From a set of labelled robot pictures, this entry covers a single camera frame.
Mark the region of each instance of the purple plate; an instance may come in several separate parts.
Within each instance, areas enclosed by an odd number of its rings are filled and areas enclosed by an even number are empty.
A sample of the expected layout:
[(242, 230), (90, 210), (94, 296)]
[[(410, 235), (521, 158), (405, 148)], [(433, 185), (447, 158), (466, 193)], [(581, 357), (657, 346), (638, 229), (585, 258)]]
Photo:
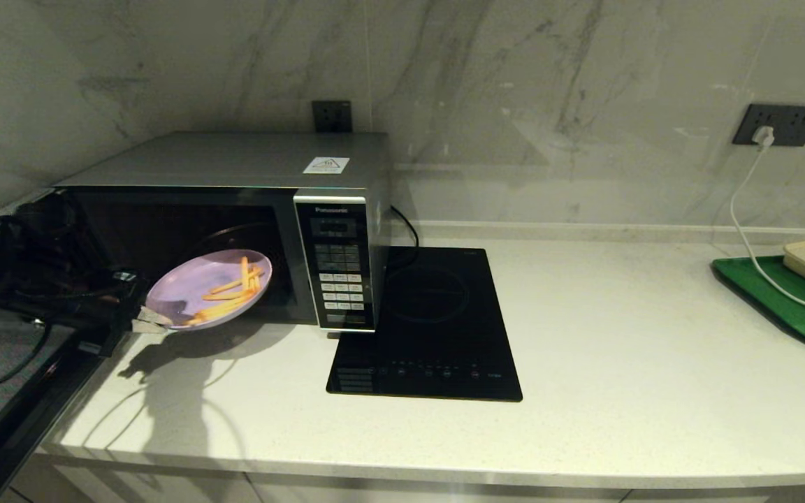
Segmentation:
[[(199, 325), (186, 326), (183, 322), (194, 318), (194, 313), (208, 307), (218, 305), (219, 300), (204, 300), (202, 296), (210, 293), (215, 287), (223, 286), (240, 279), (240, 259), (247, 257), (251, 264), (257, 264), (263, 270), (259, 277), (260, 289), (248, 302), (244, 302), (232, 312), (219, 318), (211, 319)], [(192, 258), (179, 267), (173, 268), (166, 276), (154, 284), (147, 293), (145, 305), (151, 311), (163, 314), (172, 319), (173, 330), (191, 331), (222, 325), (237, 315), (250, 309), (263, 296), (272, 278), (272, 262), (266, 255), (253, 249), (223, 249), (213, 254)], [(240, 286), (228, 292), (238, 292)]]

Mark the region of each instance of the marble backsplash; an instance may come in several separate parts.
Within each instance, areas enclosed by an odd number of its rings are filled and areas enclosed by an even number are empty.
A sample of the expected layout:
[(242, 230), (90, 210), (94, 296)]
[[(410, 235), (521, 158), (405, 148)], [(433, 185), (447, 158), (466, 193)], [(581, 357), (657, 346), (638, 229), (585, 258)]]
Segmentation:
[[(0, 204), (169, 131), (349, 99), (422, 220), (721, 225), (748, 103), (805, 103), (795, 0), (0, 0)], [(805, 227), (805, 147), (750, 226)]]

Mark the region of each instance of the induction cooktop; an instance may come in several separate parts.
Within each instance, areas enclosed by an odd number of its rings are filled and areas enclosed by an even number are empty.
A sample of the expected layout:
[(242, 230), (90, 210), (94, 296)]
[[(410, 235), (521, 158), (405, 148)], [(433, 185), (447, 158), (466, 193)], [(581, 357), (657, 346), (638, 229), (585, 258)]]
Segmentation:
[(345, 332), (327, 391), (523, 400), (483, 249), (390, 249), (373, 334)]

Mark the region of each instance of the white countertop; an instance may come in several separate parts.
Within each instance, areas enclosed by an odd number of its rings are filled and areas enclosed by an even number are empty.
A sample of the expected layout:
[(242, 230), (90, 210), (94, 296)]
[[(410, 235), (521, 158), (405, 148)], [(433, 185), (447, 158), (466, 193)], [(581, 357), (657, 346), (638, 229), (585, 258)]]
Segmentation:
[[(740, 248), (425, 241), (488, 252), (521, 403), (328, 394), (336, 341), (310, 326), (134, 335), (42, 448), (281, 474), (805, 484), (805, 344), (713, 278)], [(133, 360), (144, 381), (118, 375)]]

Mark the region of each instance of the cabinet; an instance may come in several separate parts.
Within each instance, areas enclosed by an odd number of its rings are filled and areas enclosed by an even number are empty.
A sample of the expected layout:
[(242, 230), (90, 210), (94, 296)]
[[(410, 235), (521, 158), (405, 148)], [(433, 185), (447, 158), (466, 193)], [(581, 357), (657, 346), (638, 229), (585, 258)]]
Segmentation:
[(713, 490), (633, 490), (628, 503), (805, 503), (805, 486)]
[(91, 500), (83, 496), (83, 493), (76, 486), (65, 479), (64, 475), (55, 470), (47, 455), (29, 456), (20, 471), (14, 475), (10, 486), (33, 503), (47, 501), (92, 503)]
[(95, 503), (259, 503), (244, 474), (140, 465), (55, 465)]
[(262, 503), (617, 503), (626, 490), (250, 474)]

